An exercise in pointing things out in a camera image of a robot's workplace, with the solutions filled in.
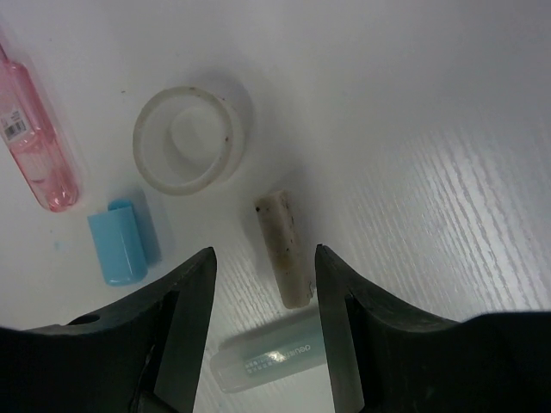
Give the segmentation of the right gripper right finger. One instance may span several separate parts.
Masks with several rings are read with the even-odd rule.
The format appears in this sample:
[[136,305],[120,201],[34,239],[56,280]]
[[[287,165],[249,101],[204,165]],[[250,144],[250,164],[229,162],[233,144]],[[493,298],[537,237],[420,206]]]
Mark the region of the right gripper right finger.
[[336,411],[549,411],[548,312],[439,317],[378,287],[322,244],[315,274]]

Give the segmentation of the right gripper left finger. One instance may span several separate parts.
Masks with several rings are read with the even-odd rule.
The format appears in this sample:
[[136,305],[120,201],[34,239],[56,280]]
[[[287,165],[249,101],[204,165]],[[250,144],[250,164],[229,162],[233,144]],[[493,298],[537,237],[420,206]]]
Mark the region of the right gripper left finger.
[[2,328],[2,411],[192,411],[216,273],[206,248],[68,324]]

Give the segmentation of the clear tape roll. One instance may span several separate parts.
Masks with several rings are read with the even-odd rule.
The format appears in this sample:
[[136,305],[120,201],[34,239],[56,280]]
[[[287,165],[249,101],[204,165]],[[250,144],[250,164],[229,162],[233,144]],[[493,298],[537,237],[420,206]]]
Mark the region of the clear tape roll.
[[245,154],[251,97],[234,75],[195,73],[159,91],[140,110],[133,127],[133,159],[152,188],[189,196],[231,178]]

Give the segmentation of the beige eraser stick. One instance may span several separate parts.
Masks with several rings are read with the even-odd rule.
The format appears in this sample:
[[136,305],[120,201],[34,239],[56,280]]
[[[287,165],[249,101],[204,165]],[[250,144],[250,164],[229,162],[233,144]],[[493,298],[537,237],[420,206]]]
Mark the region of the beige eraser stick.
[[311,275],[288,192],[256,199],[255,212],[283,305],[289,310],[307,306],[313,295]]

